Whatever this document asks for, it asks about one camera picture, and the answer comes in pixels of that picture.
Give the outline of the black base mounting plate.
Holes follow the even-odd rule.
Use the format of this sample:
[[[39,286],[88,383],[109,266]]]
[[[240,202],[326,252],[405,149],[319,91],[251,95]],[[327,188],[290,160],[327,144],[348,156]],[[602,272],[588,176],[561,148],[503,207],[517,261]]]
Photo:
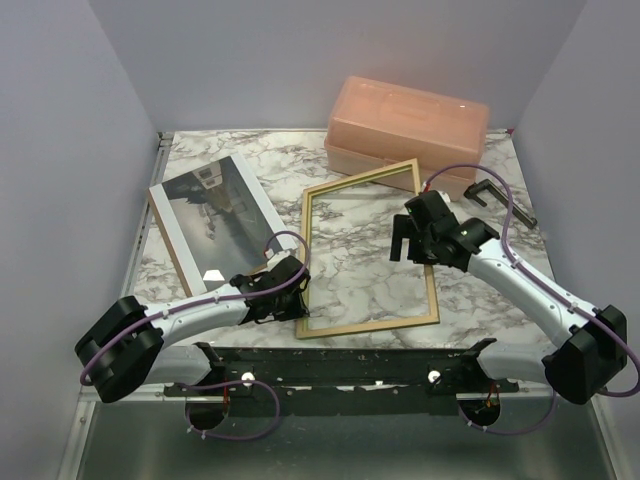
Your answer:
[[[212,369],[201,391],[169,386],[169,397],[221,395],[234,416],[454,415],[460,400],[515,393],[491,380],[470,349],[244,348],[203,346]]]

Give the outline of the green and wood picture frame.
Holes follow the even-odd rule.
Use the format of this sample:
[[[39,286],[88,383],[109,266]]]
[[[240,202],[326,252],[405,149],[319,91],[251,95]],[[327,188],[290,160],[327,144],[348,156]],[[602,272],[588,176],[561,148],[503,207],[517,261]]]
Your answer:
[[[306,188],[302,194],[300,231],[300,235],[304,240],[306,246],[305,249],[303,246],[300,247],[300,260],[306,261],[307,263],[309,263],[311,260],[310,247],[312,241],[312,203],[313,199],[316,196],[333,193],[335,191],[345,189],[354,185],[373,182],[375,180],[404,173],[411,174],[412,190],[415,194],[420,193],[421,179],[417,159],[401,161],[393,165],[384,166],[367,172],[347,176],[338,180]],[[339,337],[438,324],[440,322],[440,312],[434,271],[431,266],[425,266],[423,272],[427,294],[427,306],[429,307],[429,312],[426,315],[334,326],[317,330],[312,330],[309,327],[309,320],[307,318],[302,318],[296,321],[296,338],[299,340],[308,340],[315,338]]]

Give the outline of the aluminium rail frame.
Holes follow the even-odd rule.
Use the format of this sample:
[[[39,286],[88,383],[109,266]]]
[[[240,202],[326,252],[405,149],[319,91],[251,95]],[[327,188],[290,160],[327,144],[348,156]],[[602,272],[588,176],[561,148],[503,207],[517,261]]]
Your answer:
[[[549,274],[512,144],[421,170],[180,132],[135,289],[75,346],[86,479],[613,479],[622,311]]]

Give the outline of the orange translucent plastic box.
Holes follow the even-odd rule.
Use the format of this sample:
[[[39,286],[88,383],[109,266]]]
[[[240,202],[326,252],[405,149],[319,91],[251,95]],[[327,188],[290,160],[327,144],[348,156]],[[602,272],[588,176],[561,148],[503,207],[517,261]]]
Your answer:
[[[489,107],[456,97],[350,76],[328,121],[329,169],[356,175],[415,159],[420,179],[449,166],[431,187],[460,199],[476,182],[484,154]]]

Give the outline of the brown frame backing board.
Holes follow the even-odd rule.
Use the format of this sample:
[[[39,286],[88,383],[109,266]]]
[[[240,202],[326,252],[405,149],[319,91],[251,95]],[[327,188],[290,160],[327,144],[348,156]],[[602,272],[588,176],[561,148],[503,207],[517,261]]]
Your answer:
[[[161,185],[148,192],[154,220],[187,296],[213,291],[265,264],[271,229],[259,208],[240,196],[193,204],[171,199]]]

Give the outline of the black metal clamp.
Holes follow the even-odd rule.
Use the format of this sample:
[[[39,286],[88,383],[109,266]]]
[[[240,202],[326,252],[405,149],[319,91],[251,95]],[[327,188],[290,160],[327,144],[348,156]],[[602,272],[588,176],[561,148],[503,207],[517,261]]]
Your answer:
[[[508,206],[508,196],[489,179],[484,179],[480,182],[472,183],[464,191],[463,195],[466,199],[477,203],[481,207],[486,207],[486,201],[481,198],[481,194],[483,192],[489,192],[504,207]],[[512,214],[528,229],[534,229],[538,225],[537,219],[529,215],[517,204],[513,205]]]

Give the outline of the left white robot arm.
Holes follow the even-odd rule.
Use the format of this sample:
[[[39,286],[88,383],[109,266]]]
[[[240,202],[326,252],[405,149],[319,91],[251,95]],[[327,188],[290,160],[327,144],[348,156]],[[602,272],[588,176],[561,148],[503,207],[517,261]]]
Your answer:
[[[133,296],[112,304],[74,347],[80,384],[113,403],[142,386],[161,351],[189,337],[269,317],[308,314],[302,294],[310,281],[305,263],[285,254],[253,275],[237,275],[218,289],[188,300],[144,306]]]

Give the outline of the glossy photo print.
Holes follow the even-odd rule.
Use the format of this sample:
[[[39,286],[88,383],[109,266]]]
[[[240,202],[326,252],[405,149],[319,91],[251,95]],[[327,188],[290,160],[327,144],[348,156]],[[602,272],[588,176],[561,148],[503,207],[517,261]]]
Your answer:
[[[185,294],[213,291],[258,272],[265,252],[297,248],[246,159],[238,154],[150,187],[154,219]]]

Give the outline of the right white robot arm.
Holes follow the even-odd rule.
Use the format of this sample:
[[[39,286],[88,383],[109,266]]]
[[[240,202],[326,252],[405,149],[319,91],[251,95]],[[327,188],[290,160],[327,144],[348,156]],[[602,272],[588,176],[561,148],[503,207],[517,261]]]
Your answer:
[[[616,307],[599,309],[534,269],[484,221],[459,222],[437,191],[405,204],[392,221],[390,258],[455,268],[493,287],[547,336],[543,346],[487,340],[460,367],[460,379],[480,392],[495,380],[518,379],[550,386],[583,405],[627,363],[627,320]]]

